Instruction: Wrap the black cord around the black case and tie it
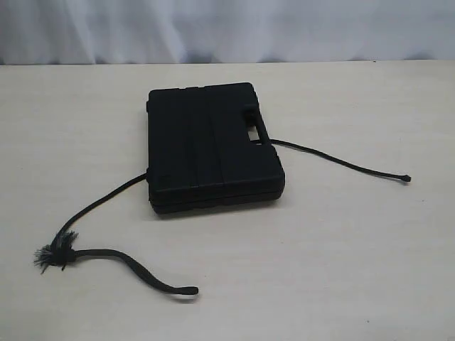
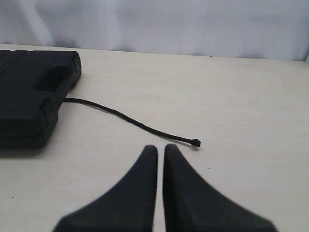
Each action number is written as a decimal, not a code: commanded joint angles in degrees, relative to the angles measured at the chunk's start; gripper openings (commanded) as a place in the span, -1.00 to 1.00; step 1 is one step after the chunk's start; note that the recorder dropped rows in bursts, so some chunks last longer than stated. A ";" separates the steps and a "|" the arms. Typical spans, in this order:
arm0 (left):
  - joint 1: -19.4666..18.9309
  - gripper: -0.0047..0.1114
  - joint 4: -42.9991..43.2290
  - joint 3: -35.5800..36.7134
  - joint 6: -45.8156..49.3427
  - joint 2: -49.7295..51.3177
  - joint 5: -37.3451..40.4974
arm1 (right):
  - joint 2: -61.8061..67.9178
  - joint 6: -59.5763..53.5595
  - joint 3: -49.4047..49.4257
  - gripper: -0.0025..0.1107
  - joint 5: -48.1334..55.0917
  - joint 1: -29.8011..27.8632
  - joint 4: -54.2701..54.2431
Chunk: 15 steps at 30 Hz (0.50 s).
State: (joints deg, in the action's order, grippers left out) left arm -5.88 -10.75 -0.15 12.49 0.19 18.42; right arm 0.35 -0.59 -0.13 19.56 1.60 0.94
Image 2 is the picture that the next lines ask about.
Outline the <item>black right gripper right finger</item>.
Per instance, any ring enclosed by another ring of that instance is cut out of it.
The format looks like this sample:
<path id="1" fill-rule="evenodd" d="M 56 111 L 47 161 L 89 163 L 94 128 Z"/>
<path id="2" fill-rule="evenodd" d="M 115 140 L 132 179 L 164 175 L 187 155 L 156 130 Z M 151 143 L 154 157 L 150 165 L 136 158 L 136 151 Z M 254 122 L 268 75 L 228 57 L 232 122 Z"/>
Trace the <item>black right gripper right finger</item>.
<path id="1" fill-rule="evenodd" d="M 163 203 L 168 232 L 275 232 L 274 224 L 208 184 L 176 145 L 164 152 Z"/>

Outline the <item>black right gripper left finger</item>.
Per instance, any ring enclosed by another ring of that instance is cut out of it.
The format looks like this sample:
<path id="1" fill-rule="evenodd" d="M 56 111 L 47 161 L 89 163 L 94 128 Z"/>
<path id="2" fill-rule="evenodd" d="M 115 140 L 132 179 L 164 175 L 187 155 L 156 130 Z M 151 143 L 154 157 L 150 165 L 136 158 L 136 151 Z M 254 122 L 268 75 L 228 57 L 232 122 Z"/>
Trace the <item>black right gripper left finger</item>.
<path id="1" fill-rule="evenodd" d="M 56 232 L 151 232 L 157 191 L 158 151 L 142 153 L 124 177 L 104 195 L 64 216 Z"/>

